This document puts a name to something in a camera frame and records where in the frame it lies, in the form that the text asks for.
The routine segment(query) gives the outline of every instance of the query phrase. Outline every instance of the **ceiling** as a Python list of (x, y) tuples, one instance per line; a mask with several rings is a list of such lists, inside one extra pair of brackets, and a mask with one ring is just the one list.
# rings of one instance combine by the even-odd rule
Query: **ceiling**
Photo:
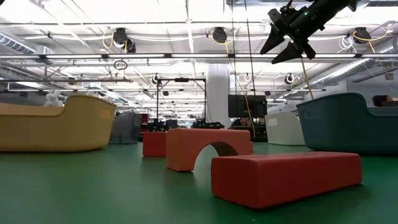
[[(302, 7), (305, 1), (297, 1), (295, 5)], [(137, 53), (206, 53), (225, 54), (227, 52), (258, 54), (270, 32), (267, 12), (272, 8), (280, 8), (284, 1), (270, 1), (270, 4), (248, 6), (247, 12), (242, 5), (231, 7), (223, 0), (6, 0), (0, 7), (0, 33), (11, 34), (18, 41), (28, 46), (43, 45), (54, 51), (55, 54), (111, 54), (123, 53), (111, 44), (111, 34), (117, 27), (125, 27), (127, 34), (134, 40)], [(341, 50), (342, 37), (355, 27), (365, 26), (372, 37), (380, 37), (386, 33), (386, 23), (396, 20), (396, 7), (360, 7), (356, 12), (344, 9), (326, 24), (324, 31), (316, 32), (310, 39), (310, 45), (317, 53), (347, 53)], [(220, 45), (214, 43), (207, 35), (214, 27), (224, 27), (229, 38), (235, 31), (234, 43)], [(396, 29), (395, 22), (389, 27), (390, 32), (385, 39), (392, 37)], [(273, 49), (270, 53), (279, 53), (287, 42)], [(358, 52), (369, 50), (368, 45), (353, 44)], [(18, 54), (18, 52), (0, 46), (2, 54)], [(99, 62), (98, 60), (54, 60), (53, 64), (45, 65), (33, 60), (9, 60), (8, 64), (26, 69), (39, 77), (52, 74), (51, 78), (81, 77), (89, 79), (112, 78), (116, 74), (113, 69), (113, 60)], [(151, 89), (153, 75), (162, 78), (196, 77), (205, 78), (209, 63), (219, 63), (216, 60), (172, 60), (172, 59), (132, 59), (125, 71), (118, 77), (125, 76), (133, 80), (131, 83), (102, 83), (102, 88), (114, 89)], [(305, 68), (314, 66), (329, 67), (336, 61), (310, 62), (306, 61)], [(256, 87), (278, 88), (284, 85), (284, 77), (292, 73), (302, 73), (299, 61), (285, 62), (272, 65), (269, 62), (239, 61), (236, 71), (230, 69), (233, 75), (236, 72), (242, 86), (250, 88), (251, 80), (246, 81), (244, 76), (252, 73), (256, 76)], [(70, 86), (67, 83), (59, 84), (62, 88), (84, 88), (84, 86)], [(168, 98), (203, 99), (204, 94), (196, 83), (170, 83), (168, 88), (197, 89), (196, 92), (170, 93)], [(155, 93), (120, 92), (118, 93), (128, 102), (154, 103)], [(200, 103), (186, 105), (194, 107), (200, 112)]]

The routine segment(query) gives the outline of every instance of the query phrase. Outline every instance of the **green carpet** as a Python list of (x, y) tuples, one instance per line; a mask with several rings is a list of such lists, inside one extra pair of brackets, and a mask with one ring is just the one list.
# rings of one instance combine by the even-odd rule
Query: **green carpet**
[[(255, 143), (256, 154), (306, 147)], [(364, 157), (363, 185), (261, 212), (216, 198), (210, 163), (165, 168), (143, 158), (142, 144), (73, 154), (0, 154), (0, 223), (398, 223), (398, 157)]]

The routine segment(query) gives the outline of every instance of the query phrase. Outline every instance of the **red arch block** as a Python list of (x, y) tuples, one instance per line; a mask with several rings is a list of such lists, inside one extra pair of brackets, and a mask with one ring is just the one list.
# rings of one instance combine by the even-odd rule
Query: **red arch block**
[(250, 132), (215, 129), (172, 129), (167, 133), (166, 166), (191, 171), (200, 151), (211, 144), (219, 156), (252, 154)]

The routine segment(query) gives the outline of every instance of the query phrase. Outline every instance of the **robotic arm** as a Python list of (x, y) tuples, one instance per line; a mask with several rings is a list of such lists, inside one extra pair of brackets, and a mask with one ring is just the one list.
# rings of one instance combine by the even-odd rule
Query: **robotic arm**
[(273, 22), (271, 33), (267, 42), (262, 47), (260, 54), (265, 54), (285, 41), (284, 36), (288, 35), (293, 42), (289, 42), (272, 63), (284, 62), (287, 60), (301, 58), (303, 53), (309, 59), (313, 59), (317, 54), (308, 44), (308, 38), (318, 29), (323, 30), (330, 19), (345, 7), (349, 7), (353, 12), (360, 0), (307, 0), (313, 2), (310, 7), (302, 7), (299, 10), (290, 8), (293, 0), (280, 9), (271, 9), (268, 15)]

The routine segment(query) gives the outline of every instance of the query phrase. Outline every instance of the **workstation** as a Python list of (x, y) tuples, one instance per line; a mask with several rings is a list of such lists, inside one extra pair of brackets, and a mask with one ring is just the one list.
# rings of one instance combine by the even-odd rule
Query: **workstation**
[(397, 223), (397, 7), (0, 0), (1, 223)]

